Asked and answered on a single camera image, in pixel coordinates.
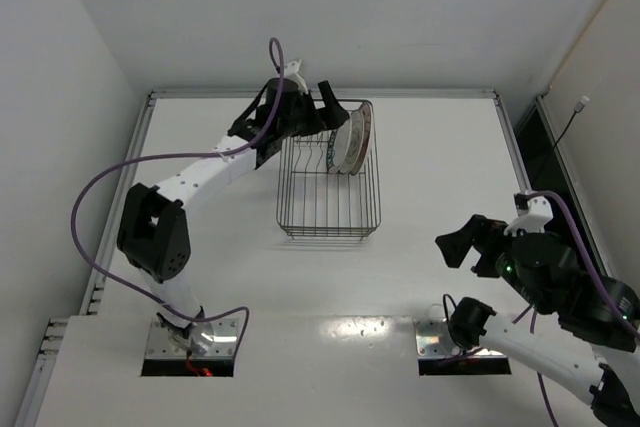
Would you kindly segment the white plate dark rim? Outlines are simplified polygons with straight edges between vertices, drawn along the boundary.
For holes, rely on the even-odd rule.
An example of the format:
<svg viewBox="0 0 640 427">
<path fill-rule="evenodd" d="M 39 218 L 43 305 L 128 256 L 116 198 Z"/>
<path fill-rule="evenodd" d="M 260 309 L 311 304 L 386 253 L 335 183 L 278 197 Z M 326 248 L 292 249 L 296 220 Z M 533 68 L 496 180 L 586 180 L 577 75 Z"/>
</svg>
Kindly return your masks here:
<svg viewBox="0 0 640 427">
<path fill-rule="evenodd" d="M 333 145 L 333 170 L 340 174 L 350 172 L 358 156 L 363 138 L 364 118 L 359 110 L 352 111 L 350 119 L 336 132 Z"/>
</svg>

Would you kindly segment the orange sunburst plate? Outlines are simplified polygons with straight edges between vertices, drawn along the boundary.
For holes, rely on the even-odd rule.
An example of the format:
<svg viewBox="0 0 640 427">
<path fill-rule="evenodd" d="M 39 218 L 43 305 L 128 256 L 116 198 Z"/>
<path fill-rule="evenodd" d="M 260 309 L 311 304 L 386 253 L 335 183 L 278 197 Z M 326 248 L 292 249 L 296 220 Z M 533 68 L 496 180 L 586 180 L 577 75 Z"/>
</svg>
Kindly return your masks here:
<svg viewBox="0 0 640 427">
<path fill-rule="evenodd" d="M 357 175 L 363 168 L 367 156 L 369 155 L 371 141 L 372 141 L 372 128 L 373 128 L 373 107 L 369 101 L 365 101 L 358 109 L 362 114 L 364 127 L 363 127 L 363 139 L 362 145 L 356 159 L 354 166 L 351 169 L 351 175 Z"/>
</svg>

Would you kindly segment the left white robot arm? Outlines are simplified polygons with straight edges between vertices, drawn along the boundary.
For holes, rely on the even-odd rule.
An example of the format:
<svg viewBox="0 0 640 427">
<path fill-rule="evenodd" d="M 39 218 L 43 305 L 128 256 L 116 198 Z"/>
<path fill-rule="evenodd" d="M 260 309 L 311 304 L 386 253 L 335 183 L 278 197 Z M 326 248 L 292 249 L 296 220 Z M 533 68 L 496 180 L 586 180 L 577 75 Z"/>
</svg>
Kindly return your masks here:
<svg viewBox="0 0 640 427">
<path fill-rule="evenodd" d="M 203 307 L 183 272 L 191 255 L 189 220 L 241 176 L 278 154 L 286 139 L 342 127 L 349 118 L 328 81 L 318 85 L 323 105 L 291 79 L 270 79 L 234 120 L 210 156 L 156 185 L 127 192 L 116 245 L 161 301 L 157 316 L 174 337 L 188 341 Z"/>
</svg>

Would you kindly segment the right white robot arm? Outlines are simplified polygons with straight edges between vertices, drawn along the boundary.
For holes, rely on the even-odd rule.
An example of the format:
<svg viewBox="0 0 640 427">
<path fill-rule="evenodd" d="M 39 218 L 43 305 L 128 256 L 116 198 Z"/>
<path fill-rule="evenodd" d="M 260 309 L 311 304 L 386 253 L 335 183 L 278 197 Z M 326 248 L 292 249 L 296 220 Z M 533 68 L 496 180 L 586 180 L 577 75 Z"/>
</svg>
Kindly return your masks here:
<svg viewBox="0 0 640 427">
<path fill-rule="evenodd" d="M 592 352 L 571 353 L 472 297 L 461 298 L 447 319 L 459 349 L 499 351 L 564 388 L 602 424 L 638 425 L 639 298 L 630 287 L 602 278 L 613 301 L 607 306 L 574 250 L 556 234 L 511 232 L 507 223 L 483 215 L 473 215 L 435 243 L 450 268 L 460 267 L 476 250 L 475 275 L 504 280 L 537 314 L 557 315 L 559 326 Z"/>
</svg>

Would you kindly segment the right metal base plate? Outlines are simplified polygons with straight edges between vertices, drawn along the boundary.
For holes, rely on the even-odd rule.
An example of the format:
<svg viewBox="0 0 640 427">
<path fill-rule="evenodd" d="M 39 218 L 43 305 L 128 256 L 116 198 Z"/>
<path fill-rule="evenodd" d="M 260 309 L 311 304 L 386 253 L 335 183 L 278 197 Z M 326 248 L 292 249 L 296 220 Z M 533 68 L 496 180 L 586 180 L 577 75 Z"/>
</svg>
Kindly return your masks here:
<svg viewBox="0 0 640 427">
<path fill-rule="evenodd" d="M 465 358 L 505 358 L 501 352 L 481 347 L 464 350 L 453 342 L 444 318 L 413 320 L 416 350 L 420 360 L 463 360 Z"/>
</svg>

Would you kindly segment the metal base plate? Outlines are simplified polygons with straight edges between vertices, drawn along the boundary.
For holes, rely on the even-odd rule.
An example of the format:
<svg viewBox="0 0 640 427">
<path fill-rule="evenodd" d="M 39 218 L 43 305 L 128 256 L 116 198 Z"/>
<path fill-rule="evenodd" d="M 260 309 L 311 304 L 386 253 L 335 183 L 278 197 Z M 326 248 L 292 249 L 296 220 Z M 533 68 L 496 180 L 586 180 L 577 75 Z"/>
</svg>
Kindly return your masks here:
<svg viewBox="0 0 640 427">
<path fill-rule="evenodd" d="M 188 339 L 172 333 L 155 320 L 149 329 L 145 358 L 177 360 L 190 352 L 193 360 L 227 360 L 233 357 L 238 340 L 239 321 L 236 319 L 197 323 Z"/>
<path fill-rule="evenodd" d="M 416 350 L 420 360 L 463 360 L 465 358 L 505 358 L 501 352 L 481 347 L 464 350 L 453 342 L 444 318 L 413 320 Z"/>
</svg>

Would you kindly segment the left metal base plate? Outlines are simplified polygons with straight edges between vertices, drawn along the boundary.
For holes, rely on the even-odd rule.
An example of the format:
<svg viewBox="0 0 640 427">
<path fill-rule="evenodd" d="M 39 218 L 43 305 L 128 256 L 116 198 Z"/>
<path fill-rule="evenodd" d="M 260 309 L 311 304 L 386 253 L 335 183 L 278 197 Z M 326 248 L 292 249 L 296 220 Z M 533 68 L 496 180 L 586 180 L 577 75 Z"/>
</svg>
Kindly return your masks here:
<svg viewBox="0 0 640 427">
<path fill-rule="evenodd" d="M 236 319 L 197 323 L 188 339 L 172 333 L 155 320 L 149 329 L 145 358 L 177 360 L 190 352 L 193 360 L 227 360 L 233 357 L 238 340 L 239 321 Z"/>
</svg>

